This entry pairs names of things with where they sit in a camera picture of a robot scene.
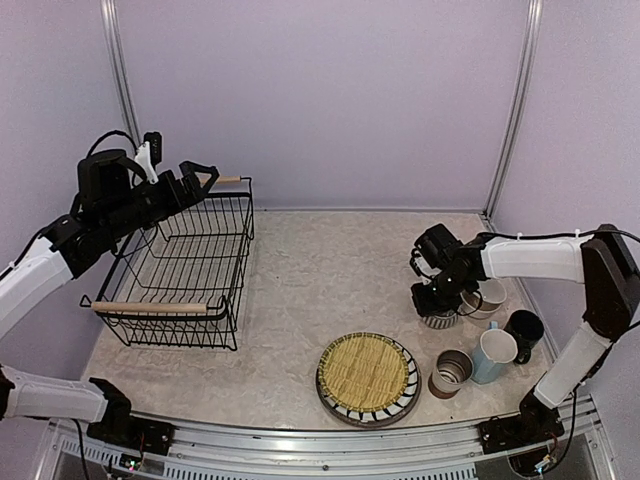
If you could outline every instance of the wire basket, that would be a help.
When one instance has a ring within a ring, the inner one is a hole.
[[[91,307],[125,345],[237,350],[254,238],[251,178],[127,237]],[[104,302],[125,302],[113,305]]]

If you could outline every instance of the wooden handle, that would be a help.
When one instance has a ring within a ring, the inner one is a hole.
[[[206,303],[91,302],[94,312],[207,313]]]
[[[202,178],[200,177],[200,185],[204,185],[205,183],[207,183],[209,179],[208,178]],[[223,185],[226,183],[240,183],[242,181],[242,177],[240,177],[240,175],[237,176],[233,176],[233,177],[227,177],[224,175],[220,175],[218,177],[218,179],[216,180],[216,185]]]

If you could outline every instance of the blue mug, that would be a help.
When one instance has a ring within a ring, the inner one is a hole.
[[[517,355],[518,344],[514,338],[498,329],[496,322],[491,322],[489,330],[480,335],[480,341],[471,354],[471,380],[480,385],[493,382]]]

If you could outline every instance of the purple wall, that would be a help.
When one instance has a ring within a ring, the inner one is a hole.
[[[255,177],[266,207],[484,207],[526,1],[135,0],[143,130]]]
[[[99,2],[5,1],[0,15],[0,264],[40,227],[68,211],[76,164],[122,120],[106,55]],[[78,307],[104,268],[47,298],[0,341],[0,363],[79,378],[101,329]],[[45,422],[0,422],[0,476],[20,480]]]
[[[527,107],[501,198],[501,231],[640,233],[640,4],[549,1]],[[640,248],[630,245],[640,260]],[[530,282],[553,338],[581,321],[582,287]],[[640,471],[640,332],[616,346],[591,382],[624,479]]]

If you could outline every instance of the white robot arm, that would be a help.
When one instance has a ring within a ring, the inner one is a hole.
[[[620,231],[602,225],[573,235],[481,233],[463,245],[439,224],[425,231],[415,247],[411,265],[416,273],[423,276],[420,262],[438,272],[411,288],[421,316],[456,310],[462,291],[474,292],[478,281],[489,278],[552,278],[585,285],[584,322],[522,400],[520,415],[479,425],[485,453],[561,436],[557,407],[597,372],[613,344],[630,330],[640,304],[640,272]]]
[[[135,160],[120,149],[93,153],[111,135],[127,136],[109,132],[79,162],[71,212],[40,230],[0,273],[0,338],[45,297],[114,252],[120,239],[202,201],[218,178],[215,167],[192,162],[180,165],[180,179],[171,171],[157,175],[159,133],[145,135]],[[132,173],[141,179],[135,186]],[[208,175],[204,184],[197,173]],[[164,455],[173,432],[168,423],[132,416],[131,402],[106,380],[67,381],[0,366],[0,420],[18,416],[84,420],[90,437],[136,450],[144,438],[146,451]]]

